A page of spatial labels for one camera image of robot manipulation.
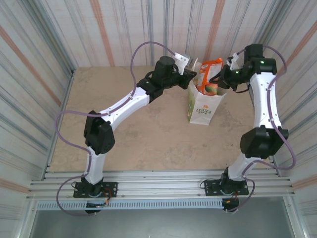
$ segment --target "purple cable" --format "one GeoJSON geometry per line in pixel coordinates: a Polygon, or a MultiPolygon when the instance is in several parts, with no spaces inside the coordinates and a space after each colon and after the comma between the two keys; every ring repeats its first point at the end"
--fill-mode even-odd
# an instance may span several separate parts
{"type": "Polygon", "coordinates": [[[241,54],[242,52],[244,52],[244,49],[240,50],[237,55],[241,54]]]}
{"type": "MultiPolygon", "coordinates": [[[[135,78],[135,75],[133,73],[133,70],[132,70],[132,66],[133,66],[133,60],[134,60],[134,57],[137,53],[137,51],[143,46],[143,45],[146,45],[146,44],[155,44],[155,45],[159,45],[159,46],[162,46],[163,48],[165,48],[166,50],[168,50],[172,55],[175,55],[175,53],[173,51],[171,51],[167,46],[161,44],[161,43],[158,43],[158,42],[155,42],[155,41],[146,41],[144,43],[142,43],[141,45],[139,45],[137,47],[137,49],[134,51],[133,55],[132,55],[132,58],[131,58],[131,63],[130,63],[130,72],[131,72],[131,75],[132,75],[132,78],[133,78],[133,90],[131,92],[131,95],[134,95],[135,93],[135,90],[136,90],[136,86],[137,86],[137,81],[136,81],[136,78],[135,78]]],[[[109,113],[113,113],[115,111],[117,111],[118,109],[122,108],[124,105],[126,105],[129,101],[131,100],[131,98],[127,98],[127,100],[125,100],[122,104],[120,104],[118,107],[112,109],[111,111],[109,111],[109,113]]],[[[68,215],[71,215],[71,216],[76,216],[76,217],[87,217],[87,216],[91,216],[93,214],[78,214],[78,213],[73,213],[73,212],[68,212],[66,211],[64,208],[62,208],[62,206],[60,205],[59,203],[59,200],[58,200],[58,196],[59,196],[59,193],[62,189],[62,187],[68,183],[69,181],[73,180],[73,179],[80,179],[80,178],[84,178],[85,176],[87,176],[87,174],[89,173],[90,171],[90,167],[91,167],[91,161],[92,161],[92,156],[91,156],[91,152],[85,148],[85,147],[82,147],[80,145],[76,145],[76,144],[73,144],[71,142],[69,142],[68,140],[66,140],[59,132],[58,130],[58,119],[60,118],[61,115],[65,114],[65,113],[71,113],[71,114],[77,114],[77,115],[81,115],[81,116],[86,116],[86,117],[92,117],[92,118],[100,118],[100,117],[104,117],[104,116],[107,116],[108,113],[104,113],[104,114],[88,114],[88,113],[81,113],[81,112],[77,112],[77,111],[62,111],[60,113],[57,114],[57,116],[55,117],[55,131],[57,133],[57,135],[59,136],[59,138],[65,142],[66,144],[70,145],[70,146],[73,146],[73,147],[76,147],[78,149],[82,149],[84,151],[86,151],[88,154],[89,154],[89,161],[88,161],[88,166],[87,166],[87,172],[85,174],[82,174],[80,176],[75,176],[75,177],[72,177],[72,178],[69,178],[67,179],[65,182],[63,182],[60,187],[58,188],[57,190],[57,194],[56,194],[56,203],[58,205],[58,207],[66,214],[68,215]]]]}
{"type": "Polygon", "coordinates": [[[284,65],[284,72],[281,73],[281,74],[279,74],[279,75],[277,75],[277,76],[271,81],[271,83],[268,85],[266,100],[267,100],[268,114],[269,114],[269,118],[270,118],[271,124],[272,124],[274,130],[276,131],[276,133],[278,134],[278,136],[279,136],[279,137],[282,139],[282,141],[284,142],[285,146],[288,148],[289,152],[291,153],[293,162],[292,162],[291,166],[289,166],[289,167],[274,166],[274,165],[271,165],[271,164],[269,164],[269,163],[266,163],[266,162],[264,162],[264,161],[262,161],[262,160],[255,160],[255,161],[253,161],[252,163],[248,164],[248,166],[243,170],[242,176],[243,176],[243,178],[244,178],[246,181],[252,182],[252,184],[253,184],[252,191],[251,191],[250,195],[247,197],[247,199],[243,201],[243,203],[241,203],[241,204],[240,204],[239,206],[237,206],[236,208],[233,208],[233,209],[228,210],[228,212],[233,212],[233,211],[237,210],[238,208],[244,206],[244,205],[250,200],[251,196],[253,195],[254,190],[255,190],[255,188],[256,188],[256,183],[254,182],[254,180],[252,180],[252,179],[247,178],[247,177],[244,176],[244,174],[245,174],[245,173],[247,172],[247,170],[252,166],[253,163],[261,163],[261,164],[267,165],[267,166],[269,166],[269,167],[271,167],[271,168],[273,168],[273,169],[277,169],[277,170],[291,170],[291,169],[294,168],[295,165],[296,165],[296,155],[295,155],[295,152],[294,152],[292,146],[288,143],[288,141],[284,138],[284,136],[282,135],[282,133],[278,130],[277,126],[276,126],[275,123],[274,123],[274,120],[272,120],[272,118],[273,118],[273,113],[272,113],[271,100],[270,100],[270,94],[271,94],[272,85],[273,85],[281,76],[283,76],[284,74],[286,74],[286,72],[287,72],[287,64],[286,64],[286,61],[285,61],[284,57],[282,56],[282,54],[281,54],[278,50],[274,49],[274,48],[271,47],[271,46],[267,46],[267,45],[263,45],[263,47],[268,48],[268,49],[274,51],[274,52],[281,58],[281,60],[282,60],[282,62],[283,62],[283,65],[284,65]]]}

